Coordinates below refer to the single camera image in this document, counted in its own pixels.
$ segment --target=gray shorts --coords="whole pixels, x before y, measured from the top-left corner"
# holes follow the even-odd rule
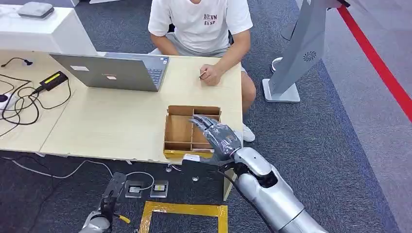
[[[177,39],[174,33],[167,33],[166,37],[174,44],[176,47],[177,51],[179,52],[180,55],[182,56],[196,56],[196,57],[223,57],[224,53],[229,49],[229,46],[224,49],[216,50],[213,52],[196,52],[191,49],[186,48],[182,43],[180,43]],[[162,55],[162,52],[159,49],[155,49],[149,54],[154,54],[154,55]],[[241,66],[240,67],[242,71],[246,72],[246,70]]]

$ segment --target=white cable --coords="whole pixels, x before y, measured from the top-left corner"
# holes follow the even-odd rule
[[[152,184],[151,184],[150,186],[146,187],[146,188],[141,188],[140,190],[149,189],[149,188],[153,187],[153,185],[155,184],[155,178],[154,178],[151,174],[149,174],[149,173],[147,173],[147,172],[144,172],[144,171],[134,171],[134,172],[130,172],[129,174],[126,174],[126,177],[127,177],[127,176],[130,176],[130,175],[132,175],[132,174],[145,174],[145,175],[148,175],[148,176],[150,176],[150,177],[152,178]]]
[[[109,171],[110,176],[113,177],[112,171],[110,170],[110,168],[109,168],[106,164],[104,164],[104,163],[99,163],[99,162],[94,162],[94,161],[91,161],[91,160],[84,160],[74,171],[72,171],[72,172],[71,172],[69,175],[67,175],[67,176],[52,176],[52,175],[50,175],[50,174],[47,174],[47,173],[44,173],[44,172],[41,172],[41,171],[36,171],[36,170],[31,169],[31,168],[25,167],[25,166],[19,164],[18,162],[16,162],[15,160],[12,160],[12,162],[15,163],[17,166],[21,167],[22,169],[25,169],[25,170],[28,170],[28,171],[32,171],[32,172],[37,173],[37,174],[40,174],[40,175],[57,178],[57,179],[65,179],[65,178],[68,178],[68,177],[72,176],[74,173],[76,173],[77,170],[79,170],[79,168],[80,168],[85,162],[89,162],[89,163],[100,164],[100,165],[105,166],[105,167],[107,168],[107,170]],[[150,176],[150,178],[152,178],[152,184],[151,184],[150,186],[146,187],[146,188],[141,188],[140,190],[149,189],[149,188],[153,187],[153,185],[155,184],[155,178],[154,178],[151,174],[149,174],[149,173],[147,173],[147,172],[144,172],[144,171],[134,171],[134,172],[130,172],[129,174],[126,174],[126,177],[127,177],[127,176],[130,176],[130,175],[132,175],[132,174],[145,174],[145,175]]]
[[[76,173],[77,170],[79,170],[79,168],[80,168],[85,162],[89,162],[89,163],[100,164],[100,165],[105,166],[105,167],[107,168],[107,170],[109,170],[110,176],[113,177],[112,171],[109,169],[109,167],[108,167],[106,164],[104,164],[104,163],[99,163],[99,162],[93,162],[93,161],[91,161],[91,160],[84,160],[72,173],[70,173],[70,174],[67,175],[67,176],[62,176],[62,177],[60,177],[60,176],[52,176],[52,175],[47,174],[47,173],[43,173],[43,172],[40,172],[40,171],[36,171],[36,170],[30,169],[30,168],[28,168],[28,167],[25,167],[25,166],[19,164],[19,163],[16,162],[15,160],[13,160],[12,162],[15,163],[17,166],[19,166],[19,167],[21,167],[21,168],[23,168],[23,169],[26,169],[26,170],[28,170],[28,171],[32,171],[32,172],[35,172],[35,173],[40,174],[40,175],[49,176],[49,177],[53,177],[53,178],[57,178],[57,179],[65,179],[65,178],[67,178],[67,177],[72,176],[74,173]]]
[[[177,168],[175,165],[170,164],[170,166],[172,166],[176,171],[182,171],[181,169]]]

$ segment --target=person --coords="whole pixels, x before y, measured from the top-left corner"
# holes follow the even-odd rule
[[[170,24],[175,26],[173,33],[168,32]],[[247,0],[153,0],[148,30],[157,49],[150,54],[221,57],[215,65],[200,67],[200,79],[214,86],[250,49],[252,26]],[[245,113],[255,100],[256,88],[243,67],[241,86]],[[243,139],[255,139],[245,124]]]

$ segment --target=laptop keyboard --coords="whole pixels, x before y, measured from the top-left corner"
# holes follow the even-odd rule
[[[149,72],[149,75],[152,78],[154,84],[159,83],[162,71],[162,69],[147,69],[147,72]]]

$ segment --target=white t-shirt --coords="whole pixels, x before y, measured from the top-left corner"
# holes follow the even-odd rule
[[[177,40],[197,52],[212,52],[229,46],[229,33],[250,29],[247,0],[153,0],[149,32],[164,36],[175,25]]]

